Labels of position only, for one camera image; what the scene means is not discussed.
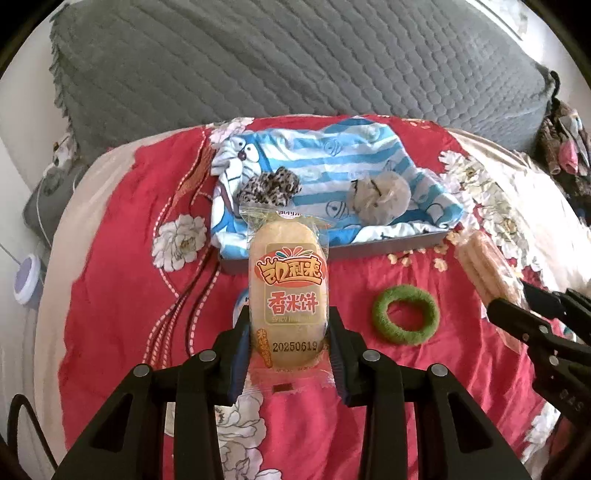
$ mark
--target electrical cable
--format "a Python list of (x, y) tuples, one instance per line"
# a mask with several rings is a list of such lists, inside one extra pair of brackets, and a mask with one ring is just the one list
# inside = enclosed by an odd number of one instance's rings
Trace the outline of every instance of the electrical cable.
[(37, 189), (37, 199), (35, 201), (35, 208), (37, 210), (37, 220), (39, 221), (39, 226), (41, 227), (41, 232), (43, 233), (43, 236), (45, 237), (45, 240), (47, 241), (47, 245), (49, 245), (49, 248), (51, 248), (51, 242), (49, 241), (49, 237), (47, 236), (45, 229), (43, 228), (43, 222), (41, 221), (41, 214), (39, 213), (39, 195), (41, 193), (41, 188), (43, 187), (43, 181), (45, 180), (45, 177), (41, 178), (41, 181), (39, 182), (39, 188)]
[(7, 427), (7, 445), (12, 454), (18, 461), (18, 416), (21, 412), (21, 407), (25, 407), (29, 418), (33, 424), (33, 428), (35, 429), (35, 433), (41, 442), (41, 447), (49, 460), (49, 463), (53, 467), (54, 470), (57, 470), (57, 462), (51, 449), (49, 448), (49, 444), (47, 443), (47, 439), (45, 435), (43, 435), (43, 431), (41, 429), (41, 425), (39, 425), (39, 420), (35, 415), (35, 411), (31, 403), (28, 401), (27, 397), (22, 394), (16, 394), (12, 398), (12, 402), (10, 403), (10, 409), (8, 410), (8, 427)]

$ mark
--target screw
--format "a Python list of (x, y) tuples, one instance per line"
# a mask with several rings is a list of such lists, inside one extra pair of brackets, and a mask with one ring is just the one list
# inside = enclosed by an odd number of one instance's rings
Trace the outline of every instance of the screw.
[(368, 362), (377, 362), (379, 360), (379, 352), (376, 350), (366, 350), (363, 352), (363, 358)]
[(435, 364), (431, 367), (431, 372), (433, 372), (433, 375), (436, 375), (438, 377), (445, 377), (449, 370), (445, 365)]
[(199, 359), (202, 362), (211, 362), (215, 360), (216, 357), (216, 352), (214, 352), (213, 350), (204, 350), (203, 352), (199, 353)]
[(134, 368), (134, 375), (136, 377), (145, 377), (150, 373), (151, 368), (146, 364), (138, 365)]

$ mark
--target gray pillow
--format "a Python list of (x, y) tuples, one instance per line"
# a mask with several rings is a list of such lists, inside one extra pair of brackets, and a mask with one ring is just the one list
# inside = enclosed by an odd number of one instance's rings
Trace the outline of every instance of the gray pillow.
[(380, 113), (531, 152), (548, 70), (465, 0), (85, 0), (51, 29), (80, 153), (235, 116)]

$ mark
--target green hair tie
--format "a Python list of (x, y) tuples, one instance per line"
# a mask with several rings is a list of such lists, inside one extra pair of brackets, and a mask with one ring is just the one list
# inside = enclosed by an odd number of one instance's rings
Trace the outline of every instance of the green hair tie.
[[(390, 321), (388, 306), (395, 301), (416, 304), (423, 312), (423, 327), (420, 330), (403, 330)], [(426, 291), (412, 285), (399, 285), (383, 291), (375, 300), (373, 308), (374, 325), (389, 342), (402, 345), (418, 345), (426, 342), (439, 327), (439, 308), (435, 299)]]

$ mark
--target black cable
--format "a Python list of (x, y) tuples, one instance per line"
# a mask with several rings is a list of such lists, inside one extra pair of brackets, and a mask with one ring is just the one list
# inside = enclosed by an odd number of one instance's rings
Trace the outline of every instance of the black cable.
[(28, 401), (25, 395), (20, 393), (14, 395), (12, 398), (12, 402), (10, 403), (10, 409), (8, 411), (8, 427), (7, 427), (7, 444), (8, 448), (15, 456), (18, 461), (18, 416), (21, 412), (21, 407), (25, 407), (31, 422), (33, 423), (33, 428), (35, 428), (35, 433), (41, 442), (41, 446), (43, 447), (43, 451), (49, 460), (49, 463), (53, 467), (54, 470), (57, 470), (57, 462), (54, 458), (51, 449), (49, 448), (49, 444), (47, 443), (47, 439), (45, 435), (43, 435), (43, 431), (41, 430), (41, 425), (39, 425), (39, 420), (37, 420), (37, 416), (31, 406), (31, 403)]

